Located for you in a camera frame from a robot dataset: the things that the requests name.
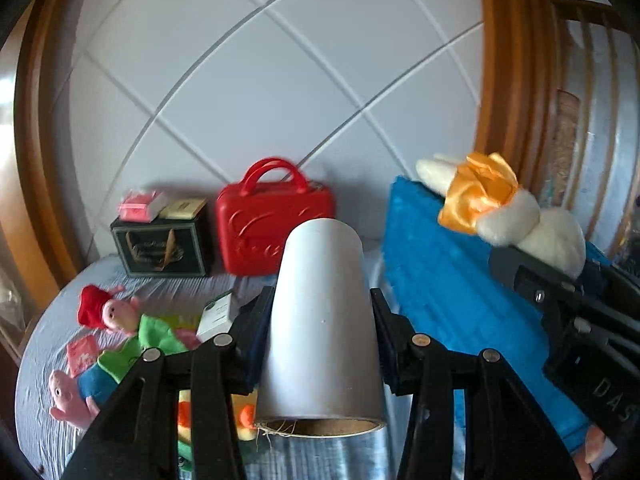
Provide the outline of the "yellow duck plush green hood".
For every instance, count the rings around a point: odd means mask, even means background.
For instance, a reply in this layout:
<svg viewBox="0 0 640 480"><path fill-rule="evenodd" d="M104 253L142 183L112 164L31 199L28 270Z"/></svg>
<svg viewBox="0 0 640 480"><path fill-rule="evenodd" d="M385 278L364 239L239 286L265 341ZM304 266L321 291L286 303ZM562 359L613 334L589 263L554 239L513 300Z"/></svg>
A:
<svg viewBox="0 0 640 480"><path fill-rule="evenodd" d="M192 391L180 390L178 393L177 417L177 446L178 466L181 470L191 471L193 465L193 414L197 414L196 426L206 422L213 424L215 434L214 443L225 437L230 428L235 428L236 440L246 442L254 440L258 434L255 422L257 404L257 390L246 396L232 394L230 403L215 398L215 402L207 404L206 408L192 410Z"/></svg>

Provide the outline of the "green plush frog cape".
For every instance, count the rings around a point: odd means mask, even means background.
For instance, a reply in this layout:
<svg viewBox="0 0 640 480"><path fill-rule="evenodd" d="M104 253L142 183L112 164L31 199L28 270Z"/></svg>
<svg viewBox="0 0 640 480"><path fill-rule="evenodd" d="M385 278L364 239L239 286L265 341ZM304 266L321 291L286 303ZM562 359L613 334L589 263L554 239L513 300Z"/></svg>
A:
<svg viewBox="0 0 640 480"><path fill-rule="evenodd" d="M137 359L145 350L151 348L160 349L165 356L188 351L188 347L165 321L144 314L138 332L127 339L118 350L103 351L98 357L98 365L119 384Z"/></svg>

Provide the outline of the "light blue striped bedsheet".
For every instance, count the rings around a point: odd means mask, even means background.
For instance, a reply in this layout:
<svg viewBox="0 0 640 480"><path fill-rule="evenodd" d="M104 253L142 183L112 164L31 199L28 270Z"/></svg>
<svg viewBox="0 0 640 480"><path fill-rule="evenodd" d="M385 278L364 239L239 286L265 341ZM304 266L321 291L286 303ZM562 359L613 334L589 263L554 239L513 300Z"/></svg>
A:
<svg viewBox="0 0 640 480"><path fill-rule="evenodd" d="M246 304L272 276L236 278L217 273L210 278L161 280L130 278L116 256L105 257L83 270L52 301L38 321L24 351L17 376L15 416L17 440L23 454L43 478L61 478L81 435L50 414L48 378L67 366L67 344L87 335L76 320L81 289L96 284L110 289L124 286L126 295L141 299L154 315L198 313L210 301L231 290ZM240 445L250 479L393 479L407 434L411 400L387 393L387 424L363 436L338 439L287 438L270 434Z"/></svg>

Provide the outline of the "pink small box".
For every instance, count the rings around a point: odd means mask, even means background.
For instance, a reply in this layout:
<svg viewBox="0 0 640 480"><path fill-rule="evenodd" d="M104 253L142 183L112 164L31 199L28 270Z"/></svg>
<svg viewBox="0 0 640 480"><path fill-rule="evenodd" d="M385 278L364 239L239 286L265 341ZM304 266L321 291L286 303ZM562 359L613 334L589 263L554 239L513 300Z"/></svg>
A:
<svg viewBox="0 0 640 480"><path fill-rule="evenodd" d="M167 206L164 192L132 191L118 205L118 218L125 222L151 223Z"/></svg>

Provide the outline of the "dark green gift box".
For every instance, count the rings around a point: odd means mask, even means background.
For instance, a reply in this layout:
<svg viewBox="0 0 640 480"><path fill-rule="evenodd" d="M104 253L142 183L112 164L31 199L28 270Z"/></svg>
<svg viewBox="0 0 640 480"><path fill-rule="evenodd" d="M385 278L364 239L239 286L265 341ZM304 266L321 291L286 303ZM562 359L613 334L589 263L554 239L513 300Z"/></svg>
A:
<svg viewBox="0 0 640 480"><path fill-rule="evenodd" d="M214 238L206 206L192 219L116 219L111 233L132 278L204 278L213 271Z"/></svg>

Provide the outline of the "red patterned packet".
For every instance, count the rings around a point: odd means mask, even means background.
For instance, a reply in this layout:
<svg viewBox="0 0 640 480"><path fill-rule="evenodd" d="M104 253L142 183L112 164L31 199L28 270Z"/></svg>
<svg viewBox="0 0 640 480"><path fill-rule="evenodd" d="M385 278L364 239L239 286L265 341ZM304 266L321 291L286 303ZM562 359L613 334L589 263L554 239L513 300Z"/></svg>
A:
<svg viewBox="0 0 640 480"><path fill-rule="evenodd" d="M96 364L99 355L100 349L93 334L88 334L66 344L66 358L70 377L75 378Z"/></svg>

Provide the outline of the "wooden headboard frame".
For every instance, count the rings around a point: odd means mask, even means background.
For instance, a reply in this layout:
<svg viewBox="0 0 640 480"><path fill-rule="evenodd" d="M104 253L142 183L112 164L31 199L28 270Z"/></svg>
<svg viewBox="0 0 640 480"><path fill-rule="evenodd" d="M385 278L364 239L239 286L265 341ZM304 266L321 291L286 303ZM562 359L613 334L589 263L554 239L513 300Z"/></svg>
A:
<svg viewBox="0 0 640 480"><path fill-rule="evenodd" d="M551 0L482 0L483 77L475 145L539 194L556 124L559 39Z"/></svg>

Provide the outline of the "white rabbit plush yellow bow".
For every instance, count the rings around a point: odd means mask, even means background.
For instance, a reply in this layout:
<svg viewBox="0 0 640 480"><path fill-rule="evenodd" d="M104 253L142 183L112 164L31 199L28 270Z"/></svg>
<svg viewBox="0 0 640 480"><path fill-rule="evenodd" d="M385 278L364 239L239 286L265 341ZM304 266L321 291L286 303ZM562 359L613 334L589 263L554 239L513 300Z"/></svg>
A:
<svg viewBox="0 0 640 480"><path fill-rule="evenodd" d="M514 246L573 280L582 274L586 240L578 221L562 207L542 208L500 154L420 159L416 174L444 199L437 217L444 228Z"/></svg>

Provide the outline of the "pink pig plush red dress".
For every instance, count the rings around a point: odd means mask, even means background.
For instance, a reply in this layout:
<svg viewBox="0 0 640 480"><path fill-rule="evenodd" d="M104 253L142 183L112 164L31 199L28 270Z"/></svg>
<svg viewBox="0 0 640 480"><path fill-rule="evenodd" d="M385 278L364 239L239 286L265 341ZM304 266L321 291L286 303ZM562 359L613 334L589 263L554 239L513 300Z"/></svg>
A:
<svg viewBox="0 0 640 480"><path fill-rule="evenodd" d="M136 296L120 299L122 286L110 290L96 285L85 286L79 295L77 322L93 330L110 330L113 333L134 335L141 320L140 300Z"/></svg>

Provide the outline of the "white small carton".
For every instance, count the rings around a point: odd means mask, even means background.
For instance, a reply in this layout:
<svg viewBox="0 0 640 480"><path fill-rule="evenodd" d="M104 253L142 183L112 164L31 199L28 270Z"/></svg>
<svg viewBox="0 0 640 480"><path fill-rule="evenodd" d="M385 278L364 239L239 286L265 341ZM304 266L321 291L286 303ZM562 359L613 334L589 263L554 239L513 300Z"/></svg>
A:
<svg viewBox="0 0 640 480"><path fill-rule="evenodd" d="M196 336L201 342L228 333L239 314L238 300L232 289L209 301L203 309Z"/></svg>

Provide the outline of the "white paper roll tube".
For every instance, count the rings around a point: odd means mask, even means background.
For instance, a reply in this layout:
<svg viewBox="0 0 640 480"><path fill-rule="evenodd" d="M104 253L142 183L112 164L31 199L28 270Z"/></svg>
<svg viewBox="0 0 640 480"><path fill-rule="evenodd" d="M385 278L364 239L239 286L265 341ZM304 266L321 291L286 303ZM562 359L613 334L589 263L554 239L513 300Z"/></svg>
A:
<svg viewBox="0 0 640 480"><path fill-rule="evenodd" d="M285 242L255 422L302 438L352 437L386 424L362 244L341 221L307 221Z"/></svg>

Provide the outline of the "pink pig plush blue shirt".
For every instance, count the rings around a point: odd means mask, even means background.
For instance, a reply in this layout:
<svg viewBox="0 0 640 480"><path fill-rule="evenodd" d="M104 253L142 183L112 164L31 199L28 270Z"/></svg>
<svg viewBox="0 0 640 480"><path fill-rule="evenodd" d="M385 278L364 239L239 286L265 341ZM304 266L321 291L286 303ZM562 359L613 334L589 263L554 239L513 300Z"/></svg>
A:
<svg viewBox="0 0 640 480"><path fill-rule="evenodd" d="M48 379L53 402L49 414L58 422L86 431L116 386L117 382L98 364L93 364L77 377L62 370L52 370Z"/></svg>

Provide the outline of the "red toy suitcase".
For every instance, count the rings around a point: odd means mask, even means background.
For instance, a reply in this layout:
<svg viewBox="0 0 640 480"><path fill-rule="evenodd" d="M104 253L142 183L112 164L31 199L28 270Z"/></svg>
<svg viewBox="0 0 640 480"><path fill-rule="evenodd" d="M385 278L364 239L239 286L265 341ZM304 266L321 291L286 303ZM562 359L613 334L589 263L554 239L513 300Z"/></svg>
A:
<svg viewBox="0 0 640 480"><path fill-rule="evenodd" d="M292 162L268 157L220 191L215 212L226 271L269 275L278 272L285 241L296 226L334 217L335 200L325 184L308 179Z"/></svg>

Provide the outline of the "beige small box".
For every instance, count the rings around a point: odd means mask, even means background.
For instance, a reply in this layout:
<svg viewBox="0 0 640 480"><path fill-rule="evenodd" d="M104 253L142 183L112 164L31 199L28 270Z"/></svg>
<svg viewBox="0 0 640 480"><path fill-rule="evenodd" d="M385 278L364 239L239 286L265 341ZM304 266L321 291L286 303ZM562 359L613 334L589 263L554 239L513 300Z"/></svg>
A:
<svg viewBox="0 0 640 480"><path fill-rule="evenodd" d="M160 211L160 218L165 220L192 220L206 206L205 198L179 198L168 203Z"/></svg>

